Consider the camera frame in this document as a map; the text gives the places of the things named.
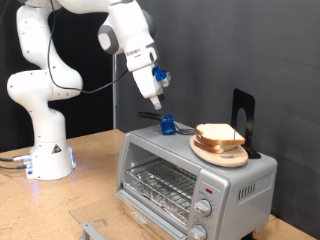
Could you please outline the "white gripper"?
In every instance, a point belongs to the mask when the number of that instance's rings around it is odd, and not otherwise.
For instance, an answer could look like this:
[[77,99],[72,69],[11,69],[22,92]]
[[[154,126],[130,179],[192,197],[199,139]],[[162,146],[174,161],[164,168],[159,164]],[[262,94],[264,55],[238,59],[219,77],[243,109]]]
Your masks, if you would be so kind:
[[154,108],[160,110],[162,108],[160,101],[165,100],[165,95],[161,84],[153,76],[153,66],[148,65],[135,70],[132,75],[142,96],[150,98]]

